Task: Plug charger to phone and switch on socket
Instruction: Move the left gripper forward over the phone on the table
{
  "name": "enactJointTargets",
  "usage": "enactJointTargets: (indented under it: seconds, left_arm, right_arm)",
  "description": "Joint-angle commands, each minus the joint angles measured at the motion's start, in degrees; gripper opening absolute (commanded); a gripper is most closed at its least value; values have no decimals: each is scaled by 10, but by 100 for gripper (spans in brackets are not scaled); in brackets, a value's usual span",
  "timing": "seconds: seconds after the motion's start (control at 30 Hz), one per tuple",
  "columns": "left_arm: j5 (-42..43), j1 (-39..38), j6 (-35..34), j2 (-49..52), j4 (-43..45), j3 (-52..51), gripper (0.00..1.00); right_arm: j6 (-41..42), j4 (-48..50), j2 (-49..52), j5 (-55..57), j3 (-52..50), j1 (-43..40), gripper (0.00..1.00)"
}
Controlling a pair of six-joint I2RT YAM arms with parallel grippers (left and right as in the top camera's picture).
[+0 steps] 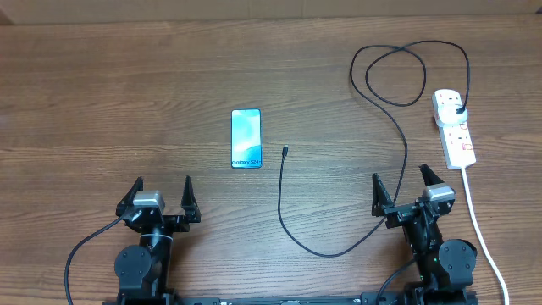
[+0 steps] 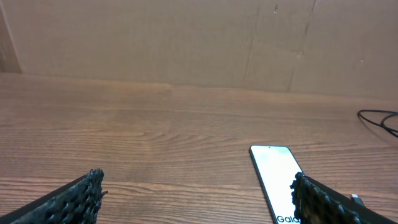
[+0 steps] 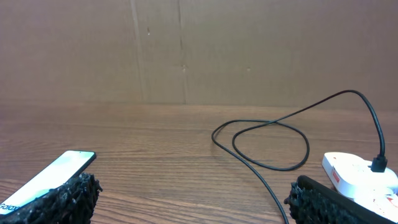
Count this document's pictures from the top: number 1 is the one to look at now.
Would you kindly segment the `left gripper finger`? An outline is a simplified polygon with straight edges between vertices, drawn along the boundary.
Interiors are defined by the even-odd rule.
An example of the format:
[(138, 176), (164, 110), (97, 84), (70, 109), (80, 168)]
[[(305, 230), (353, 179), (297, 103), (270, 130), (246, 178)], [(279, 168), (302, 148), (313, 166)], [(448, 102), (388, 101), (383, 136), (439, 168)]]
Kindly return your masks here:
[(192, 180), (189, 175), (185, 178), (181, 207), (185, 211), (185, 218), (188, 223), (201, 222), (201, 211), (197, 205)]
[(139, 176), (130, 190), (124, 195), (116, 206), (115, 215), (122, 216), (126, 210), (134, 206), (134, 198), (138, 191), (142, 191), (144, 186), (144, 180), (142, 176)]

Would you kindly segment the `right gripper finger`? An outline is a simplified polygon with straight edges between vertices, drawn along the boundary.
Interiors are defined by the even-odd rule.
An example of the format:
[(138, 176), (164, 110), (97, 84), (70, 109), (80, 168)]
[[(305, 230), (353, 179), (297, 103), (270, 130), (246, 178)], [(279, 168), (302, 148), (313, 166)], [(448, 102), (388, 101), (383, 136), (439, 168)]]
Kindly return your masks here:
[(372, 203), (372, 215), (373, 216), (385, 216), (385, 210), (394, 206), (393, 201), (390, 198), (389, 193), (386, 191), (383, 182), (379, 178), (379, 175), (374, 173), (372, 175), (373, 182), (373, 203)]
[(420, 165), (419, 169), (426, 186), (438, 185), (444, 182), (427, 164)]

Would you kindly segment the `blue screen Galaxy smartphone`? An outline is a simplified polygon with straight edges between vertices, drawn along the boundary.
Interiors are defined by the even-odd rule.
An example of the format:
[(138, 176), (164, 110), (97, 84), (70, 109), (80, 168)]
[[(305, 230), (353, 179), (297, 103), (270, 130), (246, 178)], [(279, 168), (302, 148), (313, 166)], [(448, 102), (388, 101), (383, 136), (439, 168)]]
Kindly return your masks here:
[(231, 112), (231, 167), (258, 169), (263, 165), (262, 114), (258, 108)]

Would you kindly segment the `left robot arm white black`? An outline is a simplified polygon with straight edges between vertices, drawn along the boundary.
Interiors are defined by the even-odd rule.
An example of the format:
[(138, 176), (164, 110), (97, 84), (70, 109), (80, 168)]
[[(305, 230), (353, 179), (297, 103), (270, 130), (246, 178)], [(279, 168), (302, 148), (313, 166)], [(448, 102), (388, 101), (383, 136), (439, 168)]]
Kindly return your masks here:
[(120, 200), (115, 214), (140, 235), (139, 243), (124, 248), (114, 262), (119, 278), (117, 304), (181, 304), (180, 296), (168, 287), (174, 234), (188, 232), (191, 223), (201, 221), (191, 177), (185, 178), (181, 198), (183, 214), (163, 213), (160, 191), (146, 191), (138, 177)]

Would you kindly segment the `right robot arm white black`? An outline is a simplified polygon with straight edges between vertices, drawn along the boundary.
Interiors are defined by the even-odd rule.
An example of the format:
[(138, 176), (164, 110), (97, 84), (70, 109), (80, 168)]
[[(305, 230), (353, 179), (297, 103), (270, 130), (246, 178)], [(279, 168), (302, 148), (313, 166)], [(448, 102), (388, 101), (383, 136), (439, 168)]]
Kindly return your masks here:
[[(469, 241), (445, 241), (437, 220), (447, 215), (456, 192), (426, 164), (420, 166), (425, 188), (413, 203), (397, 206), (377, 174), (372, 176), (372, 215), (385, 218), (388, 229), (401, 227), (412, 251), (412, 259), (392, 274), (373, 297), (363, 301), (375, 304), (476, 304), (467, 288), (473, 283), (478, 250)], [(401, 292), (386, 291), (390, 282), (415, 265), (420, 281), (404, 286)]]

